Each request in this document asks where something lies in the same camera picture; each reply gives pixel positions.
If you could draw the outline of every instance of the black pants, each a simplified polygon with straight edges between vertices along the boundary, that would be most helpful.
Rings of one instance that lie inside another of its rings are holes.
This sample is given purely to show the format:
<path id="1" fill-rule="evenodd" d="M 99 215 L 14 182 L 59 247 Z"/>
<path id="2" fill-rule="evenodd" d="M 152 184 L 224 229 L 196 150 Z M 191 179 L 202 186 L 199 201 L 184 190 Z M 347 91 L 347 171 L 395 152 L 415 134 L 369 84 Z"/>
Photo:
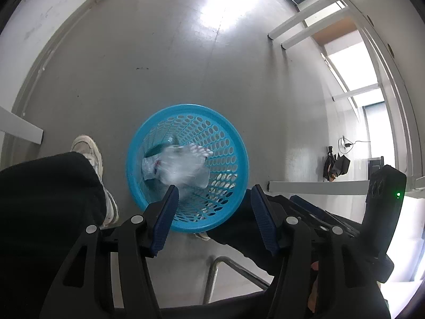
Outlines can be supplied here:
<path id="1" fill-rule="evenodd" d="M 103 186 L 79 153 L 42 158 L 1 171 L 0 317 L 38 318 L 50 285 L 76 239 L 88 225 L 101 225 L 105 215 Z M 208 235 L 239 250 L 269 274 L 277 274 L 280 261 L 264 247 L 250 190 L 233 216 Z"/>

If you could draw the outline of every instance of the perforated basket wall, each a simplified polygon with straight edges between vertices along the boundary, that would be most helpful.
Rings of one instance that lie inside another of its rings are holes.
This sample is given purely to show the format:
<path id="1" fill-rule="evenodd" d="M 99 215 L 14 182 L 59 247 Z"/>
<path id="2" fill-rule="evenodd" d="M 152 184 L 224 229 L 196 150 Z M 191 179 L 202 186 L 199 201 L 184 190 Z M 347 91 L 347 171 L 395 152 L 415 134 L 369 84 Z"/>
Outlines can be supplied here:
<path id="1" fill-rule="evenodd" d="M 222 115 L 199 105 L 175 105 L 152 115 L 134 135 L 127 155 L 128 184 L 142 210 L 155 197 L 143 181 L 142 159 L 172 136 L 180 145 L 192 142 L 214 154 L 205 161 L 210 168 L 208 187 L 193 188 L 179 202 L 171 228 L 188 233 L 215 228 L 236 211 L 247 189 L 248 155 L 241 136 Z"/>

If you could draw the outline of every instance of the gray floor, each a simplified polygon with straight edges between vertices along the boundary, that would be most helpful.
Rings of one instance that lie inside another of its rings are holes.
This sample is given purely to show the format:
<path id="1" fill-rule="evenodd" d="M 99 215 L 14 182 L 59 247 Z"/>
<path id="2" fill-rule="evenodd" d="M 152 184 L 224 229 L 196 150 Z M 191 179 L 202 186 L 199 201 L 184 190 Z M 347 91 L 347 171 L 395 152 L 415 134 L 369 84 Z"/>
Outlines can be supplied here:
<path id="1" fill-rule="evenodd" d="M 64 37 L 28 101 L 25 119 L 45 130 L 43 144 L 15 143 L 12 162 L 92 136 L 125 220 L 139 212 L 125 178 L 134 132 L 161 108 L 196 103 L 240 132 L 250 186 L 319 181 L 327 145 L 359 123 L 347 102 L 332 101 L 341 88 L 311 39 L 285 53 L 267 38 L 294 12 L 286 0 L 101 0 Z M 264 274 L 228 246 L 171 233 L 149 262 L 160 306 L 200 303 L 207 263 L 218 255 Z M 243 283 L 219 286 L 220 295 L 238 294 Z"/>

